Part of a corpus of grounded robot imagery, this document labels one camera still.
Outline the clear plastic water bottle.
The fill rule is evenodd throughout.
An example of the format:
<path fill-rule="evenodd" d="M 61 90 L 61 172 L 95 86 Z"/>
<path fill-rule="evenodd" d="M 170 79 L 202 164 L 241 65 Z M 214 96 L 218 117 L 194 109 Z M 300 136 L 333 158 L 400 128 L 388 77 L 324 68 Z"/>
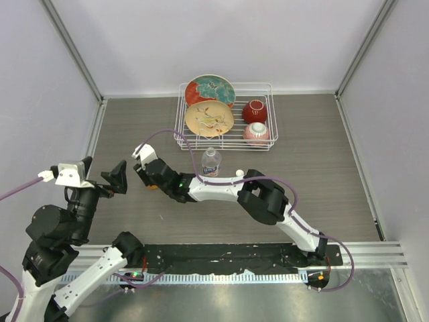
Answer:
<path fill-rule="evenodd" d="M 204 176 L 216 177 L 221 165 L 221 153 L 213 147 L 209 147 L 202 155 L 202 173 Z"/>

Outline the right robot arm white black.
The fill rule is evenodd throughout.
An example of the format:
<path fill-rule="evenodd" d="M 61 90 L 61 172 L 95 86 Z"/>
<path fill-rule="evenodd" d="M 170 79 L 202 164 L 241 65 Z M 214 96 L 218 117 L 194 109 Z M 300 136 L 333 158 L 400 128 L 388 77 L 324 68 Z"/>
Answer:
<path fill-rule="evenodd" d="M 276 226 L 288 235 L 311 265 L 321 263 L 327 256 L 326 236 L 297 214 L 295 205 L 280 185 L 257 170 L 248 170 L 243 176 L 210 180 L 196 174 L 178 173 L 160 158 L 139 161 L 133 169 L 145 186 L 157 186 L 179 203 L 228 201 L 239 204 L 255 221 Z"/>

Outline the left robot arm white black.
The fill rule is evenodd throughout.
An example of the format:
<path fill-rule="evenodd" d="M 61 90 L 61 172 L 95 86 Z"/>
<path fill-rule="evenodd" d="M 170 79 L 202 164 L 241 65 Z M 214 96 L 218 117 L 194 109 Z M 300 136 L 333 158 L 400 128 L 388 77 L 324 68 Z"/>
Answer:
<path fill-rule="evenodd" d="M 16 279 L 5 268 L 1 272 L 14 283 L 18 294 L 2 321 L 67 321 L 78 306 L 108 276 L 124 267 L 138 266 L 143 244 L 129 231 L 121 232 L 105 253 L 64 288 L 56 287 L 78 257 L 76 247 L 88 243 L 99 199 L 127 192 L 127 163 L 120 161 L 102 172 L 106 184 L 88 180 L 92 157 L 62 162 L 40 172 L 37 178 L 1 196 L 6 199 L 39 182 L 53 180 L 64 187 L 65 209 L 43 205 L 33 215 L 25 232 L 31 239 L 22 262 L 22 277 Z"/>

